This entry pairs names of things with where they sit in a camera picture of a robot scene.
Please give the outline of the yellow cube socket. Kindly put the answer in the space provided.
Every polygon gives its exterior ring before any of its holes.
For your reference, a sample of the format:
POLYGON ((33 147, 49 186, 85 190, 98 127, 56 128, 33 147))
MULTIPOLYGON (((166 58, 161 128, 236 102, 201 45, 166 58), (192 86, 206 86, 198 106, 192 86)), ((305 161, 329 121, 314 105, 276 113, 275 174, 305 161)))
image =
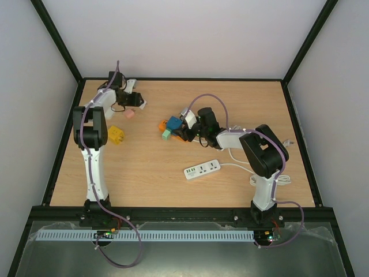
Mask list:
POLYGON ((110 126, 108 129, 108 139, 115 145, 119 145, 123 142, 125 138, 124 131, 114 125, 110 126))

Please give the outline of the green usb adapter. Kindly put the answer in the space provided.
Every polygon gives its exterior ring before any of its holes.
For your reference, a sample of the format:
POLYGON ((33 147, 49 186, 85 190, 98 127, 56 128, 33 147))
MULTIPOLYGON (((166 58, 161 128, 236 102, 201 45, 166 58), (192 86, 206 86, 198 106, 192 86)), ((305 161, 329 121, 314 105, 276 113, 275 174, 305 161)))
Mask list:
POLYGON ((167 141, 171 138, 171 130, 165 129, 162 133, 162 139, 167 141))

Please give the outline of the white charger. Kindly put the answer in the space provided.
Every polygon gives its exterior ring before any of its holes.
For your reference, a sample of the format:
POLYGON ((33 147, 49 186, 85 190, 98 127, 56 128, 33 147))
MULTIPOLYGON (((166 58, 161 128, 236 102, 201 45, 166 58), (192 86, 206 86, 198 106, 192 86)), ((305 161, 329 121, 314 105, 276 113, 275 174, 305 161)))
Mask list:
POLYGON ((143 109, 145 108, 146 104, 147 104, 147 101, 146 101, 146 100, 144 100, 144 102, 139 106, 139 108, 140 108, 141 110, 143 110, 143 109))

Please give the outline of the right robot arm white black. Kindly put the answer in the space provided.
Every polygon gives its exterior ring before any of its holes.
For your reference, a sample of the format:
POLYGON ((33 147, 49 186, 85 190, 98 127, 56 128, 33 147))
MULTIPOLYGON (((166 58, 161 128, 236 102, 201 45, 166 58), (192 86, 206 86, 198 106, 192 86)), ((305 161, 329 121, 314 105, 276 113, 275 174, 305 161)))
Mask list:
POLYGON ((217 149, 242 149, 256 177, 256 191, 251 201, 251 218, 258 226, 264 226, 277 208, 277 180, 284 171, 289 154, 268 125, 255 129, 231 129, 220 127, 213 110, 205 107, 195 115, 185 108, 179 116, 181 126, 174 130, 183 141, 206 141, 217 149))

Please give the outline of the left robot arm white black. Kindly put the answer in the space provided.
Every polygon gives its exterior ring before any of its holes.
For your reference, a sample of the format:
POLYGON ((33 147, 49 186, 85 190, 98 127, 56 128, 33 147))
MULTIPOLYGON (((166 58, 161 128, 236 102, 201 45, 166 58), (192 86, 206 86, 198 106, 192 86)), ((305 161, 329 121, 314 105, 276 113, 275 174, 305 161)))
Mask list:
POLYGON ((134 92, 135 79, 126 79, 119 69, 110 71, 108 80, 98 87, 96 95, 85 105, 73 109, 73 138, 81 150, 86 171, 87 193, 81 223, 92 227, 121 227, 122 219, 104 211, 110 209, 110 197, 104 177, 103 153, 108 141, 107 120, 129 107, 143 109, 146 100, 134 92))

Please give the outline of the pink plug charger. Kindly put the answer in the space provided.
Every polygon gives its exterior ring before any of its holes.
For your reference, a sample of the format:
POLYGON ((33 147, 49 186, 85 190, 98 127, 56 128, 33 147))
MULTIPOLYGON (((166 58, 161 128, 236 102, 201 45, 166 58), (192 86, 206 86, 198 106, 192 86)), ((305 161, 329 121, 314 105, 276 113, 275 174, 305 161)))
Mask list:
POLYGON ((125 117, 128 119, 132 119, 135 116, 135 110, 133 109, 128 109, 124 112, 125 117))

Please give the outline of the blue cube socket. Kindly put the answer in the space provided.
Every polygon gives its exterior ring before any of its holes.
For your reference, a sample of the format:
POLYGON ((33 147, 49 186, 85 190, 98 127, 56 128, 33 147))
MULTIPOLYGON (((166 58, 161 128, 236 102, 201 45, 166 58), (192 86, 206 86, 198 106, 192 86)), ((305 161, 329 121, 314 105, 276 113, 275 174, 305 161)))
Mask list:
POLYGON ((167 125, 166 128, 173 131, 173 130, 177 130, 182 126, 182 120, 180 118, 174 117, 172 116, 168 121, 167 121, 167 125))

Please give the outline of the orange power strip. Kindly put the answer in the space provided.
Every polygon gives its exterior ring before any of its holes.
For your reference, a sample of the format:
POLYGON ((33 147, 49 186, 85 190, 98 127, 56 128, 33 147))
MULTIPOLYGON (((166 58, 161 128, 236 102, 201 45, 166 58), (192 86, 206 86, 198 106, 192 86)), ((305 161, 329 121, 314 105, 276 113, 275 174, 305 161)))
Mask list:
MULTIPOLYGON (((166 120, 163 120, 163 121, 160 122, 158 128, 159 128, 159 131, 161 131, 161 135, 162 135, 163 131, 166 129, 166 125, 167 125, 166 120)), ((182 139, 180 136, 175 135, 174 133, 171 133, 171 138, 177 139, 181 142, 185 142, 184 139, 182 139)))

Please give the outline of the white power strip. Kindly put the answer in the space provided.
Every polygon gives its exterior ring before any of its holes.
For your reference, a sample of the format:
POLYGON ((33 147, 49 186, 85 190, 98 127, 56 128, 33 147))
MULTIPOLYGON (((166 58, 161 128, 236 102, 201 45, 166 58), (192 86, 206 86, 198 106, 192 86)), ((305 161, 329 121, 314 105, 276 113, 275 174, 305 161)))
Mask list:
POLYGON ((185 178, 189 181, 219 171, 220 169, 221 165, 219 161, 214 159, 205 163, 188 167, 183 170, 183 173, 185 178))

